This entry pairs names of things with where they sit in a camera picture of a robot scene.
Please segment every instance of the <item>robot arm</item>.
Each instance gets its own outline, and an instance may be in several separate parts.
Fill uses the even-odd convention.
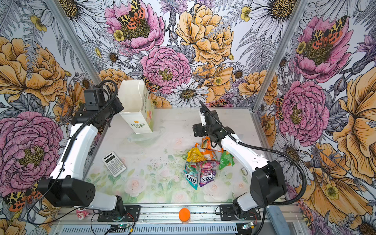
[[[71,134],[65,150],[74,133],[105,104],[102,88],[87,89],[84,91],[85,111],[78,111],[72,121]],[[90,145],[98,133],[98,128],[106,120],[123,110],[119,99],[116,98],[103,110],[89,125],[85,126],[75,139],[69,155],[63,164],[59,160],[57,167],[49,179],[40,180],[38,190],[45,194],[47,200],[56,207],[86,207],[90,209],[109,211],[113,218],[124,215],[123,200],[120,196],[108,195],[96,191],[92,183],[83,181],[84,164],[90,150]]]
[[[210,112],[215,119],[205,108],[200,109],[201,123],[193,125],[194,136],[209,136],[212,142],[231,153],[252,175],[250,191],[233,201],[235,215],[242,218],[248,210],[264,208],[283,196],[287,190],[281,165],[277,161],[269,162],[252,149],[238,144],[240,139],[234,131],[229,127],[225,127],[225,131],[217,122],[217,112]]]

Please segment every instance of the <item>calculator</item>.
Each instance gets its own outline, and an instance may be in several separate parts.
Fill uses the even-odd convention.
[[[120,175],[123,171],[127,169],[114,152],[110,152],[109,154],[107,154],[105,157],[102,158],[102,161],[105,163],[105,165],[114,177]]]

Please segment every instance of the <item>teal candy bag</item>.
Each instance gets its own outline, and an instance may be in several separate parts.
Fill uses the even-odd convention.
[[[185,178],[188,183],[197,190],[199,177],[199,164],[196,162],[187,162],[184,170]]]

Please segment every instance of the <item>candy bag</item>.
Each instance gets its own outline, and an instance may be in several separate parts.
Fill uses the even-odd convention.
[[[211,140],[210,140],[209,136],[205,136],[204,138],[202,138],[201,148],[211,149],[211,150],[215,150],[215,151],[223,153],[223,148],[219,147],[219,145],[212,147]]]
[[[216,161],[217,160],[217,156],[215,155],[213,150],[202,149],[202,148],[200,148],[200,144],[198,144],[198,143],[196,143],[195,147],[199,149],[200,153],[204,156],[205,160],[209,160],[209,161]]]
[[[188,180],[188,183],[197,190],[198,184],[197,179],[199,177],[199,164],[198,163],[185,163],[184,170],[185,178]]]
[[[234,157],[229,152],[223,151],[221,161],[219,163],[219,169],[222,170],[225,166],[229,165],[233,166],[235,164],[233,158]]]
[[[214,180],[215,170],[212,170],[213,167],[216,167],[219,164],[217,161],[203,161],[200,162],[201,175],[200,175],[200,187]]]
[[[191,150],[189,150],[187,162],[201,162],[205,160],[206,158],[204,158],[197,147],[193,147]]]

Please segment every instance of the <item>fox's candy bag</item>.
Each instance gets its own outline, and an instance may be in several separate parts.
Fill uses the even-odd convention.
[[[200,148],[200,144],[198,144],[198,143],[196,143],[195,147],[199,149],[200,153],[204,156],[205,160],[209,160],[209,161],[216,161],[217,160],[217,156],[215,155],[213,150],[202,149],[202,148]]]
[[[202,138],[201,148],[211,149],[223,153],[223,148],[219,147],[218,145],[215,147],[211,145],[211,140],[209,136],[205,136],[204,138]]]
[[[188,183],[197,190],[199,177],[199,164],[195,162],[186,162],[184,170],[185,178]]]
[[[188,152],[187,162],[201,162],[205,161],[206,158],[201,154],[200,150],[197,147],[193,147]]]
[[[201,175],[200,175],[200,187],[214,180],[215,170],[212,170],[213,167],[218,166],[219,162],[217,161],[203,161],[200,162]]]

